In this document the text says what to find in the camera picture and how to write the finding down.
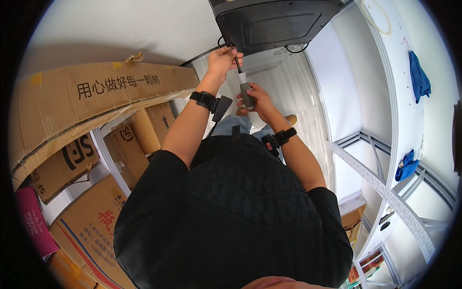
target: floor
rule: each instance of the floor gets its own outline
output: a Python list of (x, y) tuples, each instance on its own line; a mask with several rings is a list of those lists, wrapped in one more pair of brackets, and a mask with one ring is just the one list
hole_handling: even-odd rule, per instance
[[(191, 63), (199, 79), (202, 79), (207, 71), (207, 60), (207, 57), (203, 57)], [(297, 116), (298, 121), (294, 128), (318, 160), (328, 189), (334, 191), (334, 165), (332, 152), (327, 147), (327, 131), (321, 101), (304, 54), (293, 54), (276, 68), (249, 75), (247, 80), (265, 89), (282, 114)], [(218, 91), (219, 96), (233, 98), (233, 104), (225, 116), (236, 113), (236, 95), (239, 93), (237, 71), (229, 71), (225, 83)], [(188, 98), (173, 100), (171, 106), (174, 114), (180, 113), (188, 100)], [(256, 112), (250, 113), (249, 118), (252, 123), (251, 133), (259, 131), (265, 125)], [(204, 136), (213, 124), (210, 117)]]

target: blue cloth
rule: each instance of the blue cloth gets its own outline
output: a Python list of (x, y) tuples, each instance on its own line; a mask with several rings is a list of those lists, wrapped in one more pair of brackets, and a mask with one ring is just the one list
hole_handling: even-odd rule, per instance
[(428, 77), (425, 75), (425, 72), (420, 67), (419, 59), (417, 55), (413, 51), (409, 51), (409, 61), (411, 63), (411, 80), (412, 80), (412, 88), (414, 89), (414, 96), (415, 96), (415, 103), (419, 103), (421, 96), (428, 96), (430, 97), (430, 93), (432, 92), (432, 88), (430, 86), (430, 81)]
[(397, 182), (411, 176), (419, 165), (419, 160), (414, 160), (414, 150), (406, 154), (402, 162), (403, 167), (398, 166), (398, 170), (396, 170), (395, 180)]
[[(214, 135), (232, 135), (232, 127), (235, 125), (240, 126), (241, 134), (249, 134), (250, 129), (252, 128), (252, 124), (248, 117), (240, 117), (235, 114), (230, 114), (227, 117), (223, 118), (218, 124), (215, 130), (213, 131), (211, 136)], [(270, 134), (274, 135), (273, 129), (269, 126), (269, 124), (265, 125), (260, 131), (257, 131), (252, 136), (256, 137), (259, 141), (265, 135)], [(282, 162), (284, 162), (284, 157), (282, 156), (281, 148), (278, 148), (279, 158)]]

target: jeans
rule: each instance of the jeans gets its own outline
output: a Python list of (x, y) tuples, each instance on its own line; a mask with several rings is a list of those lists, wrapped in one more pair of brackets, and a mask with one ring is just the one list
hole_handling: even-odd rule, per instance
[[(224, 119), (222, 119), (218, 124), (211, 136), (215, 135), (232, 135), (232, 127), (239, 125), (241, 134), (250, 134), (250, 128), (252, 127), (248, 117), (240, 117), (235, 114), (230, 114)], [(257, 131), (253, 134), (255, 138), (261, 141), (261, 138), (265, 135), (270, 134), (274, 135), (273, 129), (269, 124), (265, 125), (260, 131)], [(284, 157), (282, 156), (281, 148), (277, 149), (279, 152), (279, 158), (284, 163)]]

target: yellow tape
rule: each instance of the yellow tape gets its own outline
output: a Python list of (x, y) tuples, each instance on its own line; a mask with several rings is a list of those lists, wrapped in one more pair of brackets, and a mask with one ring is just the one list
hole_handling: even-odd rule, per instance
[(122, 68), (122, 63), (120, 63), (120, 62), (113, 62), (113, 63), (112, 63), (112, 66), (114, 67), (114, 69)]
[(37, 73), (30, 78), (30, 84), (41, 84), (42, 83), (42, 73)]

